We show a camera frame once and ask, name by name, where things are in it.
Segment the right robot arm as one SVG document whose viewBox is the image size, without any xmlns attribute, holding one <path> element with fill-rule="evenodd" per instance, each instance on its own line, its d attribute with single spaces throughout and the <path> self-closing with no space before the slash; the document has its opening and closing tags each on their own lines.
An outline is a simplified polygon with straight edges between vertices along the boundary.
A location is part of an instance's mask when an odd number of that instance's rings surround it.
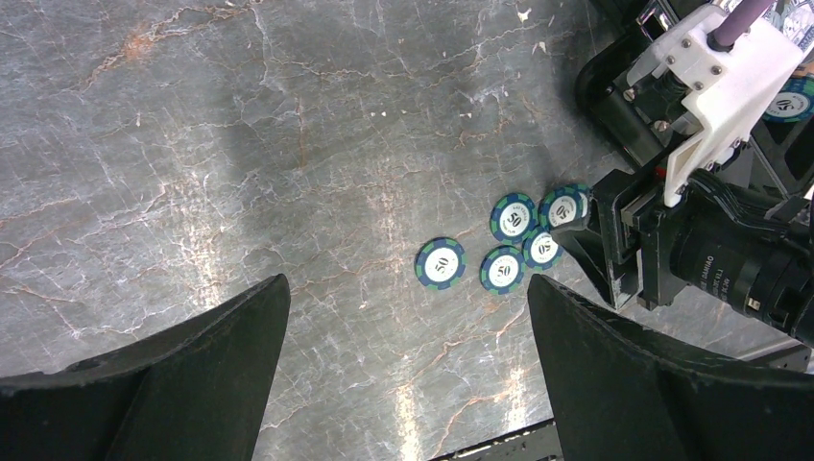
<svg viewBox="0 0 814 461">
<path fill-rule="evenodd" d="M 813 233 L 804 199 L 778 201 L 706 170 L 675 206 L 656 172 L 612 171 L 583 218 L 553 229 L 612 308 L 667 306 L 695 287 L 805 344 L 813 342 Z"/>
</svg>

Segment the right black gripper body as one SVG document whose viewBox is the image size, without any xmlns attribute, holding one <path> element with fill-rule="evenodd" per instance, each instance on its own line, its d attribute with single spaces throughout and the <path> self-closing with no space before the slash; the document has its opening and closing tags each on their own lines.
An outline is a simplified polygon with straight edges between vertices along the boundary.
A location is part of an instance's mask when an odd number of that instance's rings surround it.
<svg viewBox="0 0 814 461">
<path fill-rule="evenodd" d="M 592 187 L 587 228 L 598 237 L 597 287 L 616 310 L 631 301 L 648 310 L 669 305 L 688 286 L 676 271 L 689 213 L 663 204 L 665 174 L 613 170 Z"/>
</svg>

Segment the teal chip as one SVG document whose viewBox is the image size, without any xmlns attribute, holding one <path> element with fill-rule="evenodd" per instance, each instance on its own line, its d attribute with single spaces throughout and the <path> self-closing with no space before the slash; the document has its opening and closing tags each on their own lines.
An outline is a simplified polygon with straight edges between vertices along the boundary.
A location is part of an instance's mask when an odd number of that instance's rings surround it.
<svg viewBox="0 0 814 461">
<path fill-rule="evenodd" d="M 524 277 L 522 252 L 509 245 L 492 249 L 483 259 L 479 278 L 482 287 L 494 295 L 506 295 L 515 290 Z"/>
<path fill-rule="evenodd" d="M 538 206 L 538 219 L 544 229 L 554 229 L 581 219 L 578 197 L 572 184 L 549 191 Z"/>
<path fill-rule="evenodd" d="M 762 118 L 776 123 L 797 123 L 813 114 L 813 77 L 792 77 L 764 111 Z"/>
<path fill-rule="evenodd" d="M 422 245 L 414 260 L 414 272 L 424 287 L 445 290 L 457 283 L 467 268 L 463 246 L 450 237 L 436 237 Z"/>
<path fill-rule="evenodd" d="M 539 224 L 534 200 L 521 192 L 505 195 L 492 208 L 489 224 L 499 243 L 521 244 Z"/>
<path fill-rule="evenodd" d="M 576 196 L 578 197 L 580 217 L 584 218 L 588 212 L 590 188 L 583 183 L 573 183 L 572 187 L 575 189 Z"/>
</svg>

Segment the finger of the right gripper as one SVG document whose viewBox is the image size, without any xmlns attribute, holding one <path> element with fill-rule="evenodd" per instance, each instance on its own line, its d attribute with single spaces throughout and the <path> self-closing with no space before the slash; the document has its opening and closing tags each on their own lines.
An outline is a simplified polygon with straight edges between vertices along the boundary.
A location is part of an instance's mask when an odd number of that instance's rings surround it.
<svg viewBox="0 0 814 461">
<path fill-rule="evenodd" d="M 585 272 L 607 305 L 619 305 L 617 271 L 604 245 L 598 219 L 587 216 L 551 230 L 554 240 Z"/>
</svg>

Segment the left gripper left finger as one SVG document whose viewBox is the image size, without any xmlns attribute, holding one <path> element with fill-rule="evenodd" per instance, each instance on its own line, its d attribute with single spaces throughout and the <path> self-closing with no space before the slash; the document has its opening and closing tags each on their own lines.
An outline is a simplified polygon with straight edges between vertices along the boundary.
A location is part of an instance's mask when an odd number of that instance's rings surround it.
<svg viewBox="0 0 814 461">
<path fill-rule="evenodd" d="M 54 373 L 1 381 L 5 460 L 249 460 L 285 337 L 287 278 Z"/>
</svg>

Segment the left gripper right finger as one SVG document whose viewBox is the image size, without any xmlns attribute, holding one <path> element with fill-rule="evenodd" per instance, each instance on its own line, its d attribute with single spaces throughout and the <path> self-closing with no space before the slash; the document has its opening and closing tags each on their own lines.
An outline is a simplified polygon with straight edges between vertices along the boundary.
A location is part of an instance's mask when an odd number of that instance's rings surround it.
<svg viewBox="0 0 814 461">
<path fill-rule="evenodd" d="M 566 459 L 812 458 L 812 376 L 686 344 L 546 276 L 527 298 Z"/>
</svg>

